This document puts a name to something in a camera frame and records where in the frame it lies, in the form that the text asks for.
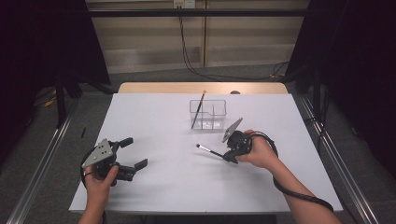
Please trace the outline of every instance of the transparent container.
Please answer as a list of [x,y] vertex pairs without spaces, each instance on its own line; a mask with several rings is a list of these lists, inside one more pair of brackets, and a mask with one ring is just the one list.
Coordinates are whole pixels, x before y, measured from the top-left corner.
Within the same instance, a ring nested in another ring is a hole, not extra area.
[[203,100],[198,111],[199,104],[199,100],[190,101],[191,128],[223,129],[227,115],[225,100]]

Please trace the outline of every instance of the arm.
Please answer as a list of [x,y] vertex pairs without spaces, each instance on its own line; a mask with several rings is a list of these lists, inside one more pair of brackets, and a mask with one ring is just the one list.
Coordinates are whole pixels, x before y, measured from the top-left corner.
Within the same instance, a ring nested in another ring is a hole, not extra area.
[[108,172],[106,179],[100,180],[95,177],[92,166],[85,170],[85,185],[87,187],[87,205],[78,224],[101,223],[102,214],[108,202],[111,182],[116,178],[118,166],[113,166]]
[[[257,167],[267,169],[283,188],[315,196],[283,164],[268,142],[261,137],[253,138],[253,149],[250,153],[236,158],[239,161],[248,161]],[[307,202],[286,194],[284,196],[297,223],[340,223],[334,213],[320,204]]]

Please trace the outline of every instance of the hand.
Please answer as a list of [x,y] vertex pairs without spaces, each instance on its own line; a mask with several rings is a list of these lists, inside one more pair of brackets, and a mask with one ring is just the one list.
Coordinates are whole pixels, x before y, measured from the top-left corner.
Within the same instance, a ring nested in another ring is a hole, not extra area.
[[119,171],[118,166],[113,166],[107,174],[106,179],[96,176],[92,166],[85,169],[85,185],[87,188],[87,209],[96,208],[104,210],[108,203],[110,186]]
[[[247,130],[245,133],[252,133],[253,130]],[[275,162],[280,161],[275,152],[271,149],[268,142],[259,136],[252,138],[253,148],[251,151],[242,156],[236,156],[239,161],[248,161],[253,165],[265,169],[269,169]]]

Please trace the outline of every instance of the silver metal bracket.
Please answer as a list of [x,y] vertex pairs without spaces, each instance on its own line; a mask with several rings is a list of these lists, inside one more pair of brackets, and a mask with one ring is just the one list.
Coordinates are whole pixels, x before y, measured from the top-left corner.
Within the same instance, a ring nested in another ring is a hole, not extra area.
[[113,155],[113,150],[111,149],[111,146],[108,143],[107,139],[104,139],[93,150],[91,155],[87,158],[87,160],[84,161],[81,167],[86,168],[87,166],[90,166],[106,158],[109,158],[112,155]]
[[225,134],[224,134],[224,137],[223,137],[223,143],[225,142],[225,141],[227,141],[230,137],[231,137],[231,135],[233,134],[233,132],[236,130],[236,128],[238,127],[238,125],[241,123],[241,121],[242,121],[242,119],[243,118],[240,118],[239,120],[237,120],[234,124],[232,124],[226,131],[225,131]]

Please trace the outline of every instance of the black horizontal bar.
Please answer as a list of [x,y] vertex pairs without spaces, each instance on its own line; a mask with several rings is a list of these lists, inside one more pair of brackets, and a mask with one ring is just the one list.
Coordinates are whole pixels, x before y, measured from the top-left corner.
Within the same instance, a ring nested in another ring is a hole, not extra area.
[[38,14],[97,17],[305,17],[333,14],[307,9],[92,9],[89,11],[38,11]]

